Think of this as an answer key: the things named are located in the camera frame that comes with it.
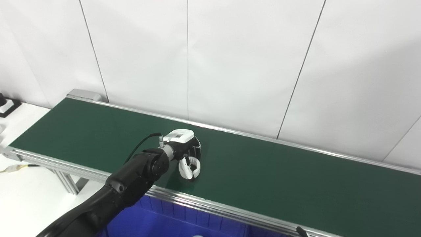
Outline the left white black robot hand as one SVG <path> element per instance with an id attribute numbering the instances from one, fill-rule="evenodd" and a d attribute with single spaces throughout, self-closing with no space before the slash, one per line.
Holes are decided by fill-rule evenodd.
<path id="1" fill-rule="evenodd" d="M 163 150 L 170 161 L 178 162 L 180 175 L 194 181 L 201 171 L 201 143 L 194 131 L 176 129 L 163 137 Z"/>

